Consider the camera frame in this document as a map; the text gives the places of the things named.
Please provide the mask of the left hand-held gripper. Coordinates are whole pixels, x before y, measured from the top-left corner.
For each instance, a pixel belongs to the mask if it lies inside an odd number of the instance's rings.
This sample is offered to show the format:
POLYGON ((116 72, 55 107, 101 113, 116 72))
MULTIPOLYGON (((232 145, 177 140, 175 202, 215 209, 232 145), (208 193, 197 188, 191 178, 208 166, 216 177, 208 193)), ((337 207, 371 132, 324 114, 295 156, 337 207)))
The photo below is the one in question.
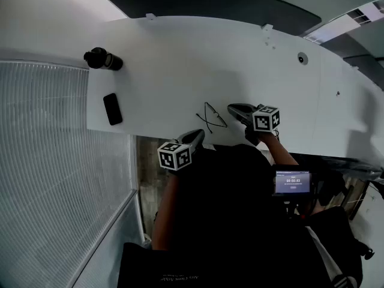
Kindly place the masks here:
POLYGON ((157 149, 160 167, 179 171, 192 163, 192 155, 200 148, 205 138, 203 129, 196 129, 165 142, 157 149))

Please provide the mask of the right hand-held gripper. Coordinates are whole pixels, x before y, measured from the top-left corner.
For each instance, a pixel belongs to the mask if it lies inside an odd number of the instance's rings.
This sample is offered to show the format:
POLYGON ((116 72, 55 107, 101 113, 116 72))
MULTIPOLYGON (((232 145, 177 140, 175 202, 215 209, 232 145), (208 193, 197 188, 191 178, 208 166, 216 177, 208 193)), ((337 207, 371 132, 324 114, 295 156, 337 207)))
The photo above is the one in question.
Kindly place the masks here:
POLYGON ((271 133, 280 124, 280 110, 274 106, 232 103, 227 110, 236 119, 246 119, 254 131, 271 133))

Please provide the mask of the thin black wire eyeglasses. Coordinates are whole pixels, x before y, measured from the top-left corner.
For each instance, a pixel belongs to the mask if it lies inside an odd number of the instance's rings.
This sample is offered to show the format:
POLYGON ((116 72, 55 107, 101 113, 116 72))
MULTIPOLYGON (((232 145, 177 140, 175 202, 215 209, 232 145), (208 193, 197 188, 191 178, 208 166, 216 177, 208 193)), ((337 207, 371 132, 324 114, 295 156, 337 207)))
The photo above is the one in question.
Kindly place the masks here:
POLYGON ((208 102, 204 102, 203 114, 196 113, 196 116, 205 123, 210 134, 213 134, 212 127, 227 128, 228 124, 221 115, 208 102))

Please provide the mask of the person's left forearm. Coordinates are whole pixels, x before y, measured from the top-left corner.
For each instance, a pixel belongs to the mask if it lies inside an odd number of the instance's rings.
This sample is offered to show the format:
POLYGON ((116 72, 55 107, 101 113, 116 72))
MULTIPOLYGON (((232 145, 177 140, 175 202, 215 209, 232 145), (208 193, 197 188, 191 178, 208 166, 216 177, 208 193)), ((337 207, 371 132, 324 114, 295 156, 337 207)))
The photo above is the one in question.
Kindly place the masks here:
POLYGON ((170 174, 164 189, 160 207, 154 221, 152 249, 167 251, 171 247, 176 218, 179 177, 170 174))

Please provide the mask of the person's right forearm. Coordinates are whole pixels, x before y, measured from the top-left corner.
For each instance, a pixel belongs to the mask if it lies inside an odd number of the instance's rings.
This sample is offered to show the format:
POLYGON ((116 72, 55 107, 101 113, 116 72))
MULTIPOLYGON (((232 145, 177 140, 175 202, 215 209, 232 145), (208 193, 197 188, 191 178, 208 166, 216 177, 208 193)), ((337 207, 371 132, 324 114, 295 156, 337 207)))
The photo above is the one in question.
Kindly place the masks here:
POLYGON ((268 147, 277 165, 298 165, 296 160, 288 153, 288 151, 272 133, 259 132, 257 136, 259 140, 268 147))

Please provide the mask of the person's right hand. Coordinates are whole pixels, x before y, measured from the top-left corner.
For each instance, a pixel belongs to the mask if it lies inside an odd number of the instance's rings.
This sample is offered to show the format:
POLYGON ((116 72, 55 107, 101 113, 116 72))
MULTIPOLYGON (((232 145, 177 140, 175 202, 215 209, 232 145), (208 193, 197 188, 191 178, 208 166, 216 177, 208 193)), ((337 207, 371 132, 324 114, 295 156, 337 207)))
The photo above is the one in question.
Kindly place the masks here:
POLYGON ((245 128, 245 138, 253 145, 257 146, 260 143, 258 134, 251 127, 245 128))

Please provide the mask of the person's black clothing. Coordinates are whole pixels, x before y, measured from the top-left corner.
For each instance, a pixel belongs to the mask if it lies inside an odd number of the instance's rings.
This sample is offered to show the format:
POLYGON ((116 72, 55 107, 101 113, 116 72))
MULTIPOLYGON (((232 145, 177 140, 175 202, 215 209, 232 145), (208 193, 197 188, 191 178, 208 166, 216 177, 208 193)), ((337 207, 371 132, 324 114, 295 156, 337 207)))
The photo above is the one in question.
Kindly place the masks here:
POLYGON ((172 174, 179 192, 171 247, 125 243, 117 288, 360 288, 344 209, 306 203, 289 218, 256 148, 203 149, 172 174))

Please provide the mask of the black smartphone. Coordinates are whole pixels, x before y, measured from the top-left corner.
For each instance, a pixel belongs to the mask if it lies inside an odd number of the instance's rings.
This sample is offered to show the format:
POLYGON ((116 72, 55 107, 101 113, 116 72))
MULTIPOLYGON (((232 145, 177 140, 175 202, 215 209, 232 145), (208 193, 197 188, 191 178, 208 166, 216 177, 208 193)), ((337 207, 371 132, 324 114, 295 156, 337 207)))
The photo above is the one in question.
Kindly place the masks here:
POLYGON ((110 125, 117 125, 123 122, 118 99, 115 93, 103 97, 103 103, 110 125))

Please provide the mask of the small black display screen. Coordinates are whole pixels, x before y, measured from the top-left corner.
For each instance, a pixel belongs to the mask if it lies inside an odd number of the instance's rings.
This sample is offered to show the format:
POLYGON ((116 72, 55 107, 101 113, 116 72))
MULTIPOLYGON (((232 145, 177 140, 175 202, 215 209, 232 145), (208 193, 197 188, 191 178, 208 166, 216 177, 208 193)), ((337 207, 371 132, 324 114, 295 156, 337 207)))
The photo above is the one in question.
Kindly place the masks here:
POLYGON ((277 170, 274 196, 308 196, 313 193, 312 174, 307 170, 277 170))

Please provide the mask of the dark grey desk divider panel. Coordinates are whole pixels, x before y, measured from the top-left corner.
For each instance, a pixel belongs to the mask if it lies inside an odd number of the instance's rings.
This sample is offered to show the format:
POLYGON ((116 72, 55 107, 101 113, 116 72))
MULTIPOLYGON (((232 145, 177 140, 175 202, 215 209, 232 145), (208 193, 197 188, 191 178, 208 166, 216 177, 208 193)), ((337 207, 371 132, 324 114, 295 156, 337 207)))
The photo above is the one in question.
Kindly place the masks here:
POLYGON ((129 18, 209 17, 263 26, 299 36, 321 23, 318 15, 283 0, 110 0, 129 18))

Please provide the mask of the black plastic sheet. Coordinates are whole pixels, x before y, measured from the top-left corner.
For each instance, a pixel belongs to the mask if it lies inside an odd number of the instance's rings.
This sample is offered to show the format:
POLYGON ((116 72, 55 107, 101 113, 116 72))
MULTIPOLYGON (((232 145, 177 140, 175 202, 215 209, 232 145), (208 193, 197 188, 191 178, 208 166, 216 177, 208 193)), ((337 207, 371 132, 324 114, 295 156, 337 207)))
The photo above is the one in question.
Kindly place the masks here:
POLYGON ((341 172, 354 178, 371 181, 384 180, 384 168, 354 158, 320 156, 320 163, 329 170, 341 172))

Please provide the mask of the ribbed frosted glass panel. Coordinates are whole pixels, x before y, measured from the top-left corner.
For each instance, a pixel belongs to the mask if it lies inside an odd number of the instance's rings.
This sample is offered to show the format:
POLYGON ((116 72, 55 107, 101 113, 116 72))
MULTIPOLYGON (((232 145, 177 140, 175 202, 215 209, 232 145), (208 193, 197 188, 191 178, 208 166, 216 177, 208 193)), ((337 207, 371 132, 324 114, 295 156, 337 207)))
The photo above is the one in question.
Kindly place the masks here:
POLYGON ((0 61, 0 288, 67 288, 126 205, 132 139, 86 126, 88 71, 0 61))

